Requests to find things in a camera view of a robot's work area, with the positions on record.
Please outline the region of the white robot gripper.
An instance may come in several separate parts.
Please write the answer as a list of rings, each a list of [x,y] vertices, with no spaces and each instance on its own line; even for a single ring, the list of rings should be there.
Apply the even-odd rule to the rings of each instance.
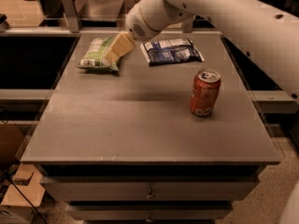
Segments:
[[[104,54],[109,63],[130,52],[135,47],[135,40],[147,42],[172,24],[185,21],[192,13],[171,5],[166,0],[140,0],[129,11],[125,28],[129,32],[115,36]]]

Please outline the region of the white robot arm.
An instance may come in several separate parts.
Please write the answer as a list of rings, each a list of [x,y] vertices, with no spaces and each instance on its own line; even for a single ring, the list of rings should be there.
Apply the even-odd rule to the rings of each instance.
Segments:
[[[134,39],[200,15],[299,102],[299,19],[259,0],[140,0],[125,17]]]

